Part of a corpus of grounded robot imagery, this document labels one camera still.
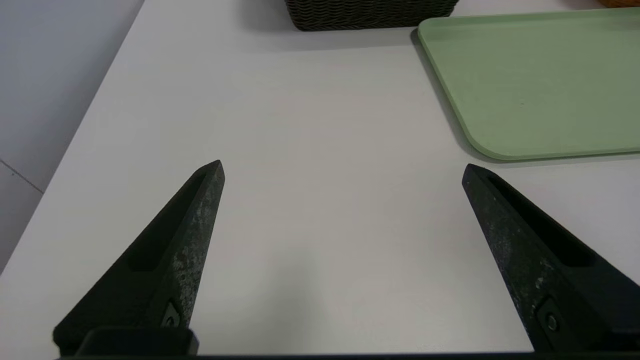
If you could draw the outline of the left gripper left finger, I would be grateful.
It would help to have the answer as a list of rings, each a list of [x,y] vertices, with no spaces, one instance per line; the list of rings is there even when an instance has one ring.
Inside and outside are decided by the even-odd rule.
[[[226,176],[196,170],[55,326],[60,351],[196,351],[190,320]]]

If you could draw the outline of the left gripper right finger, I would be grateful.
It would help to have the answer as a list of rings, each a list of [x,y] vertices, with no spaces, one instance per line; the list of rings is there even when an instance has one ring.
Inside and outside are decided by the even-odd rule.
[[[498,174],[461,184],[535,352],[638,353],[638,284]]]

